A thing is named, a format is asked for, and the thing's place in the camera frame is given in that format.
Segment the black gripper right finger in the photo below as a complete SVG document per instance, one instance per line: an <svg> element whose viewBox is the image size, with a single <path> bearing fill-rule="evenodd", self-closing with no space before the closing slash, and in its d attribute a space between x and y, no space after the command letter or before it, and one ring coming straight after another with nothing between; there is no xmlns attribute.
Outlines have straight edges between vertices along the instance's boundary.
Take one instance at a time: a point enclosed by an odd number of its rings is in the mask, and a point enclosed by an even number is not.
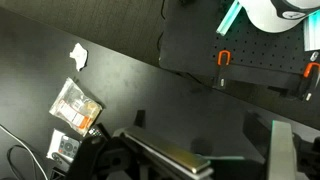
<svg viewBox="0 0 320 180"><path fill-rule="evenodd" d="M267 180L296 180L296 171L292 127L289 123L274 120L271 126Z"/></svg>

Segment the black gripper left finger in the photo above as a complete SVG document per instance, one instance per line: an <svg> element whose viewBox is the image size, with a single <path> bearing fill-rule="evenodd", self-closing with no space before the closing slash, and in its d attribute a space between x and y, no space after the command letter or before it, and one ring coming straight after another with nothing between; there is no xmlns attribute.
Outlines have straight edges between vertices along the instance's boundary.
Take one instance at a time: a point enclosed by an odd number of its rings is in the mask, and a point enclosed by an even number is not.
<svg viewBox="0 0 320 180"><path fill-rule="evenodd" d="M184 180L210 180L214 169L211 162L195 155L137 126L116 130L114 137L124 137L159 160L177 178Z"/></svg>

